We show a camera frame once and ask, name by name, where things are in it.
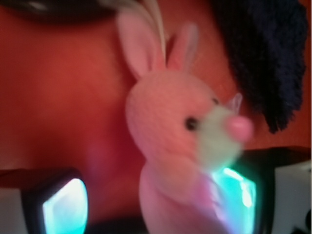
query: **black eye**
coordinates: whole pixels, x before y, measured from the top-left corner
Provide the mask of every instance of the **black eye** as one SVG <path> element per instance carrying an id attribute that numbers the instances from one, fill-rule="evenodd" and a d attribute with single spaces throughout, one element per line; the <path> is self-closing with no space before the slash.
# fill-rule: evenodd
<path id="1" fill-rule="evenodd" d="M 185 120 L 185 127 L 189 131 L 194 131 L 197 129 L 198 121 L 194 117 L 189 117 Z"/>
<path id="2" fill-rule="evenodd" d="M 216 105 L 219 105 L 219 101 L 216 98 L 213 98 L 212 100 Z"/>

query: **bunny ear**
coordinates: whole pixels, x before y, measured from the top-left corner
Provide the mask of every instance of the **bunny ear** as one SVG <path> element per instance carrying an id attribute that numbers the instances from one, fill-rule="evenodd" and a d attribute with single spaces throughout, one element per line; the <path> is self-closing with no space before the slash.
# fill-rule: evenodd
<path id="1" fill-rule="evenodd" d="M 190 69 L 198 43 L 198 29 L 195 24 L 187 23 L 176 34 L 171 53 L 168 58 L 169 69 Z"/>
<path id="2" fill-rule="evenodd" d="M 123 10 L 117 16 L 117 27 L 125 59 L 136 79 L 165 68 L 159 38 L 142 16 Z"/>

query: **bunny body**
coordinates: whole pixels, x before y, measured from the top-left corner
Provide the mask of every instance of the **bunny body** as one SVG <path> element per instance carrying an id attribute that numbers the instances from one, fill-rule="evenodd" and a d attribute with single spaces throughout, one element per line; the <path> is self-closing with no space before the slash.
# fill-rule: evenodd
<path id="1" fill-rule="evenodd" d="M 167 61 L 150 25 L 118 15 L 127 63 L 137 84 L 126 102 L 131 135 L 146 157 L 140 203 L 151 233 L 227 233 L 222 199 L 209 173 L 232 162 L 252 133 L 251 122 L 219 105 L 187 71 L 197 29 L 186 24 Z"/>

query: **cyan light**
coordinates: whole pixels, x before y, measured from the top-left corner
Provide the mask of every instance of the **cyan light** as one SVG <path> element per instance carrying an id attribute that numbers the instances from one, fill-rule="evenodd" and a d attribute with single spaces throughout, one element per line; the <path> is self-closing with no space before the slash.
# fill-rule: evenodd
<path id="1" fill-rule="evenodd" d="M 46 234 L 82 234 L 88 219 L 88 196 L 80 179 L 70 180 L 44 202 Z"/>
<path id="2" fill-rule="evenodd" d="M 230 233 L 253 233 L 255 183 L 230 168 L 213 173 L 213 178 L 224 198 L 223 214 Z"/>

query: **pink nose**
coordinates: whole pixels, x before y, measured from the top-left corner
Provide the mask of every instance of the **pink nose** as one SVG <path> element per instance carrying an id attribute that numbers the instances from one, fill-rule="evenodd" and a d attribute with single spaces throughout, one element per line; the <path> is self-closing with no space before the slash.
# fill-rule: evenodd
<path id="1" fill-rule="evenodd" d="M 248 141 L 254 133 L 253 123 L 248 118 L 242 116 L 227 118 L 225 127 L 231 138 L 241 143 Z"/>

